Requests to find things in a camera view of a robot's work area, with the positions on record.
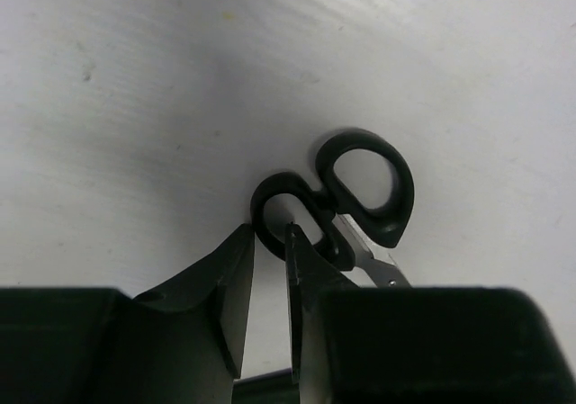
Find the black handled scissors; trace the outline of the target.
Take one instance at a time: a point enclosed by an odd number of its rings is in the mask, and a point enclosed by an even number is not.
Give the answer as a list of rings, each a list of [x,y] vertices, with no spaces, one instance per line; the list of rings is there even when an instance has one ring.
[[[319,147],[313,167],[319,189],[293,171],[281,171],[254,191],[250,214],[262,244],[284,257],[288,219],[272,219],[268,205],[292,198],[318,229],[312,246],[329,264],[341,272],[360,268],[378,287],[408,286],[392,258],[377,252],[398,246],[413,211],[413,176],[401,153],[368,130],[342,130]]]

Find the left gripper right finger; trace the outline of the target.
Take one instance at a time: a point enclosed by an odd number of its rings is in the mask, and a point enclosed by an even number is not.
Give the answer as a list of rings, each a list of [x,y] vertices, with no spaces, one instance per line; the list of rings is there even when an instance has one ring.
[[[292,377],[301,403],[367,403],[364,350],[367,292],[313,248],[302,228],[285,229]]]

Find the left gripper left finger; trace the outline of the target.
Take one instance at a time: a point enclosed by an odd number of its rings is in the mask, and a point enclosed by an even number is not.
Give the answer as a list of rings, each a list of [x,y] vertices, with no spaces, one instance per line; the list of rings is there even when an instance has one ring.
[[[137,398],[228,403],[245,351],[255,236],[237,227],[209,255],[143,292]]]

